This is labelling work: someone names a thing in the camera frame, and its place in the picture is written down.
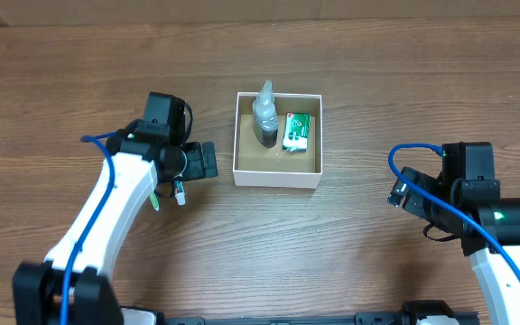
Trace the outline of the teal toothpaste tube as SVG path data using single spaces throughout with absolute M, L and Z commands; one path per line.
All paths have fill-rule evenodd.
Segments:
M 179 206 L 184 206 L 186 204 L 186 194 L 185 194 L 185 189 L 184 189 L 182 181 L 179 181 L 179 180 L 174 181 L 173 195 Z

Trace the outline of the green toothbrush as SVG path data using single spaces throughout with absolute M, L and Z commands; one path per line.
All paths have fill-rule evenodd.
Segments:
M 152 193 L 150 194 L 150 196 L 149 196 L 149 199 L 150 199 L 150 201 L 151 201 L 151 204 L 152 204 L 152 206 L 153 206 L 153 209 L 154 209 L 155 211 L 159 211 L 159 210 L 160 210 L 160 205 L 159 205 L 159 200 L 158 200 L 158 197 L 157 197 L 156 193 L 155 193 L 155 192 L 152 192 Z

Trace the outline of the clear plastic bottle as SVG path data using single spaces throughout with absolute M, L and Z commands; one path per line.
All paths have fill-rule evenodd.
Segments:
M 252 104 L 253 129 L 258 141 L 266 148 L 277 143 L 278 115 L 274 104 L 273 83 L 267 80 Z

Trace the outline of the green soap packet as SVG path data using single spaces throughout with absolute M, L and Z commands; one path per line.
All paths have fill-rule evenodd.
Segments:
M 287 113 L 283 131 L 283 149 L 290 153 L 305 153 L 309 144 L 310 127 L 310 114 Z

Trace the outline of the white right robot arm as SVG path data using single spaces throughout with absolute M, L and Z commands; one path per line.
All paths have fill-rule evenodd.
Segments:
M 427 221 L 427 230 L 459 240 L 469 258 L 494 324 L 520 324 L 520 198 L 503 198 L 488 142 L 427 144 L 442 162 L 438 176 L 388 165 L 397 180 L 389 204 Z

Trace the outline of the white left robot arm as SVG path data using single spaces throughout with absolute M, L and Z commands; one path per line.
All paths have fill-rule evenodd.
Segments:
M 23 262 L 13 280 L 19 324 L 162 324 L 163 313 L 121 305 L 111 281 L 139 209 L 159 207 L 158 187 L 170 184 L 178 205 L 184 184 L 218 174 L 212 142 L 190 141 L 191 106 L 152 92 L 144 115 L 115 132 L 84 135 L 104 156 L 101 173 L 70 229 L 40 264 Z

